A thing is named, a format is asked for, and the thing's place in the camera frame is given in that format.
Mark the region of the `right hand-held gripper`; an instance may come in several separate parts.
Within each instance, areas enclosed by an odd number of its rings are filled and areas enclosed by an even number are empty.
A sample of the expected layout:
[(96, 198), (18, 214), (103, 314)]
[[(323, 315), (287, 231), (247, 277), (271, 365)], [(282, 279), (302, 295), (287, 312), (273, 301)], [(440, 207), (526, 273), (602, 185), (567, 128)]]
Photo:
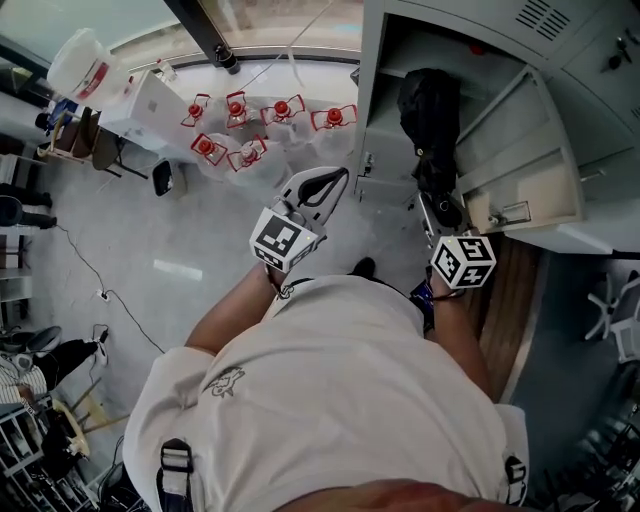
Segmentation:
[(496, 256), (489, 239), (469, 223), (457, 228), (439, 225), (434, 222), (428, 195), (419, 192), (417, 197), (428, 239), (427, 275), (439, 275), (450, 289), (483, 286), (496, 266)]

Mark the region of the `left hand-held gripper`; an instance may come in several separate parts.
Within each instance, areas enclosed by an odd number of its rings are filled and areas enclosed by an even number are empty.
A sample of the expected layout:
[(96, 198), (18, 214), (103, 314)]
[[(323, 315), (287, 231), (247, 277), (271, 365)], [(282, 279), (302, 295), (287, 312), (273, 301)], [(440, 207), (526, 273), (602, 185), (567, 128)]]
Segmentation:
[(348, 182), (344, 167), (321, 166), (295, 174), (283, 187), (282, 197), (276, 196), (260, 214), (249, 239), (255, 257), (289, 273), (326, 239), (325, 224)]

